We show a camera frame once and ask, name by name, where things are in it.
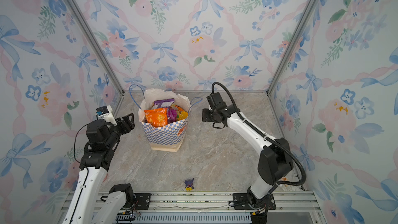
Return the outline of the orange corn chips bag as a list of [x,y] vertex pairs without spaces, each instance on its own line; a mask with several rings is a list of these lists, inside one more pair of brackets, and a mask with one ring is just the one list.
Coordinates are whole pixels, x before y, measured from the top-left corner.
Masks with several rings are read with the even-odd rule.
[[155,110],[144,110],[145,120],[155,128],[168,125],[167,108],[159,108]]

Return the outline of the blue checkered paper bag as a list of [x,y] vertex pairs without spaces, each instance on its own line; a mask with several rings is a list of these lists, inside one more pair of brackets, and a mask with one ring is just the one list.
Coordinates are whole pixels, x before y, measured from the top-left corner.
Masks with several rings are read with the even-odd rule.
[[188,128],[191,111],[201,97],[188,97],[162,89],[142,89],[138,120],[151,149],[177,152]]

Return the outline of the yellow mango candy bag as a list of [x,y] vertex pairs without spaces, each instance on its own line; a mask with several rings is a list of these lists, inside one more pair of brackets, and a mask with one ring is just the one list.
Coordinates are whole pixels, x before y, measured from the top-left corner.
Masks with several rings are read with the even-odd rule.
[[177,121],[181,121],[186,119],[189,116],[188,112],[185,111],[177,111]]

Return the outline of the small purple snack packet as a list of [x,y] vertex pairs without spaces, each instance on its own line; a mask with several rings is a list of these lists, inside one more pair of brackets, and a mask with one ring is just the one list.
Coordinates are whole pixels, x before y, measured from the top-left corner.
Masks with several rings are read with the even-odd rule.
[[163,100],[156,100],[153,102],[152,110],[159,109],[159,108],[168,108],[172,106],[175,102],[174,98],[171,99],[163,99]]

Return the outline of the Fox's fruits candy bag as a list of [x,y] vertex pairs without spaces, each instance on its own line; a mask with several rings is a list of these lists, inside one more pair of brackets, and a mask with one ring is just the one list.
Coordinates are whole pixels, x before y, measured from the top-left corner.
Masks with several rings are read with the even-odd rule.
[[179,112],[184,112],[184,109],[176,104],[172,104],[171,108]]

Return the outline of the purple grape candy bag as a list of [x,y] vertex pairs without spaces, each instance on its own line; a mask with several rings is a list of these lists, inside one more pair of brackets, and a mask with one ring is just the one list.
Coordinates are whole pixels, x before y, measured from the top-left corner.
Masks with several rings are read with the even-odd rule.
[[167,120],[168,120],[168,124],[176,122],[177,121],[177,110],[168,108],[167,109]]

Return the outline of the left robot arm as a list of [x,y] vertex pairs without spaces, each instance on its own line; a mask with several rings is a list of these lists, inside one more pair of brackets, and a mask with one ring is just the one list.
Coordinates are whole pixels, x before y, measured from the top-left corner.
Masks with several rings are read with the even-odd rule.
[[135,195],[130,184],[112,187],[105,203],[95,213],[97,196],[109,170],[115,151],[124,134],[135,128],[134,115],[117,118],[115,122],[97,119],[85,125],[88,142],[79,160],[79,176],[64,224],[113,224],[123,207],[132,207]]

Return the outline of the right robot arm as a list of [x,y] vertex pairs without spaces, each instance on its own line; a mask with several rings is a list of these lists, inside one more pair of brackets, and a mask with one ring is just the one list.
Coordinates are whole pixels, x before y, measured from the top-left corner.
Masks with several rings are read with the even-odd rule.
[[278,187],[278,182],[289,174],[294,163],[287,151],[289,143],[285,139],[277,139],[258,128],[244,114],[238,114],[233,106],[221,110],[202,110],[202,121],[215,124],[222,123],[237,132],[259,154],[258,178],[248,188],[248,202],[253,208],[263,207],[266,197]]

